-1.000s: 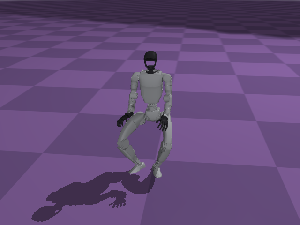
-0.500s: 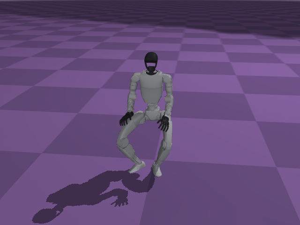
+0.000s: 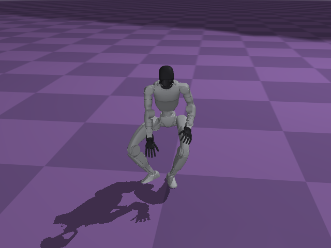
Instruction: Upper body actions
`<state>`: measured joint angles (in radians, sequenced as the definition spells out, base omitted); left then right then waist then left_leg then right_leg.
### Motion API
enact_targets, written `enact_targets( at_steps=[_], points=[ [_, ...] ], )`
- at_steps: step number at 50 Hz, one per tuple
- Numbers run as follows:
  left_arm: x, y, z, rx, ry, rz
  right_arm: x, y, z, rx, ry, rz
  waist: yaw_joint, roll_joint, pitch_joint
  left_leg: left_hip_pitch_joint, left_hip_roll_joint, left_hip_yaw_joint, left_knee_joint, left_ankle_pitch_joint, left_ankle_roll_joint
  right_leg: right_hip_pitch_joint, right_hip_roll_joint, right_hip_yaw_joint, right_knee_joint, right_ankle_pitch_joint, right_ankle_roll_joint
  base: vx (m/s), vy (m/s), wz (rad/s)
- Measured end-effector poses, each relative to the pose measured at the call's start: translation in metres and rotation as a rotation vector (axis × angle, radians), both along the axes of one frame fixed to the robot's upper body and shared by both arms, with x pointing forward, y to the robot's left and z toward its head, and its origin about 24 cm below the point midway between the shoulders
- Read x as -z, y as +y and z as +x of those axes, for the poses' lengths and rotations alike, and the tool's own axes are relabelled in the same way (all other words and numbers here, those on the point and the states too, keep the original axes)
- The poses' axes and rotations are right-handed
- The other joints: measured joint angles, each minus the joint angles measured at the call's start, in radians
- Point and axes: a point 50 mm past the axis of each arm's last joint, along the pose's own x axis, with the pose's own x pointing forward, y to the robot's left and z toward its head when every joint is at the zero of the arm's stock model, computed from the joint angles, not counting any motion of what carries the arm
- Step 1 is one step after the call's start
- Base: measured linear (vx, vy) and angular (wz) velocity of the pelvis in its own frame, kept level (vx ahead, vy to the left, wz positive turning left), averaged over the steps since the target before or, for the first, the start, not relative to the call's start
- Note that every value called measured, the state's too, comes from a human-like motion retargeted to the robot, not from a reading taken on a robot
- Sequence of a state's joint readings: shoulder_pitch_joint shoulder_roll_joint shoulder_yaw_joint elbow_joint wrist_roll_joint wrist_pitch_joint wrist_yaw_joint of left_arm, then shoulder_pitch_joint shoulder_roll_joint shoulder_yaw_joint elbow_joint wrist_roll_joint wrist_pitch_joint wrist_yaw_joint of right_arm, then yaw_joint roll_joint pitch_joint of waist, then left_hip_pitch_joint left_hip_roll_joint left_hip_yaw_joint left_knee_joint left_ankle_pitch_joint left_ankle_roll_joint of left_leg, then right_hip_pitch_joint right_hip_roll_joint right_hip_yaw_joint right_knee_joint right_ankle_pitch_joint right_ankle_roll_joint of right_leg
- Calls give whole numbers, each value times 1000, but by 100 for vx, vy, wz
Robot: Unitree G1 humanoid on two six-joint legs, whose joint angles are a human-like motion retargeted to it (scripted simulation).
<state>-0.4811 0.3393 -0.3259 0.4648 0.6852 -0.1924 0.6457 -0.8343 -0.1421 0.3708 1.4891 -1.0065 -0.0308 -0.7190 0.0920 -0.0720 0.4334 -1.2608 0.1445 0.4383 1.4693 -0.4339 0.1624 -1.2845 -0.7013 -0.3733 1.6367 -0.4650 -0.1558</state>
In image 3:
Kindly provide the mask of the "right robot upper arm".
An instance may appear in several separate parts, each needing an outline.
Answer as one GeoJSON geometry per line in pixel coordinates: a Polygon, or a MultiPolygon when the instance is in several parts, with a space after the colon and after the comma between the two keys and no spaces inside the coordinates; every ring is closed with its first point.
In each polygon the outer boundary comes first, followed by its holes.
{"type": "Polygon", "coordinates": [[[147,110],[149,112],[149,118],[153,118],[155,116],[155,111],[152,110],[152,94],[154,93],[154,89],[154,84],[148,85],[144,88],[144,107],[145,111],[147,110]]]}

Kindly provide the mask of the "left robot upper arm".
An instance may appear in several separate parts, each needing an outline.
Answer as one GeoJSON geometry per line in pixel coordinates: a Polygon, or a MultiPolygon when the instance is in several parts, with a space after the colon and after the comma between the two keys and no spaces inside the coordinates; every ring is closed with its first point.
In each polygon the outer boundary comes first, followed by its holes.
{"type": "Polygon", "coordinates": [[[187,83],[178,83],[178,86],[180,93],[183,94],[184,99],[187,103],[186,112],[192,112],[192,106],[194,105],[194,102],[189,85],[187,83]]]}

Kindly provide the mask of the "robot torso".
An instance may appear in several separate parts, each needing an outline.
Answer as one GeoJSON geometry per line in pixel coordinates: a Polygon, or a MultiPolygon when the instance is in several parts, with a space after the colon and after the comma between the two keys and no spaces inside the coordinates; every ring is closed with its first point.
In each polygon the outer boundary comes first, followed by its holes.
{"type": "MultiPolygon", "coordinates": [[[[154,83],[155,89],[154,89],[154,98],[155,98],[155,104],[156,107],[160,111],[160,121],[162,127],[172,127],[176,126],[176,114],[175,114],[175,108],[178,105],[179,102],[179,95],[180,90],[178,86],[178,81],[173,80],[174,84],[170,89],[163,89],[159,84],[159,81],[156,81],[154,83]]],[[[162,85],[163,86],[163,85],[162,85]]]]}

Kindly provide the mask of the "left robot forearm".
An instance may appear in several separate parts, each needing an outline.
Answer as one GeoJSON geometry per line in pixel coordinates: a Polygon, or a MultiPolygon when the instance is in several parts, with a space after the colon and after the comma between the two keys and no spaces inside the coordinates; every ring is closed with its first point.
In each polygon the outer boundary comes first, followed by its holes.
{"type": "Polygon", "coordinates": [[[187,119],[186,119],[186,127],[189,127],[190,129],[192,128],[193,126],[193,122],[194,122],[194,119],[195,119],[195,113],[196,113],[196,107],[195,105],[192,106],[192,112],[189,112],[187,114],[187,119]]]}

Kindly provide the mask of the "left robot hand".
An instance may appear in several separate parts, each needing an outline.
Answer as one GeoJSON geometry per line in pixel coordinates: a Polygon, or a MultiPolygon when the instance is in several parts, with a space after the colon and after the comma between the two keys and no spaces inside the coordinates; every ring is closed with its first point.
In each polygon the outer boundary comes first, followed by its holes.
{"type": "Polygon", "coordinates": [[[181,141],[181,140],[184,138],[184,136],[185,136],[185,139],[184,139],[183,143],[185,142],[186,138],[188,137],[188,138],[187,138],[187,141],[186,141],[186,144],[188,143],[189,138],[190,138],[190,141],[189,141],[188,144],[190,144],[190,143],[191,143],[191,140],[192,140],[191,129],[190,129],[189,127],[184,126],[184,130],[180,131],[179,135],[181,135],[182,133],[183,133],[183,136],[182,136],[182,138],[180,139],[180,141],[181,141]]]}

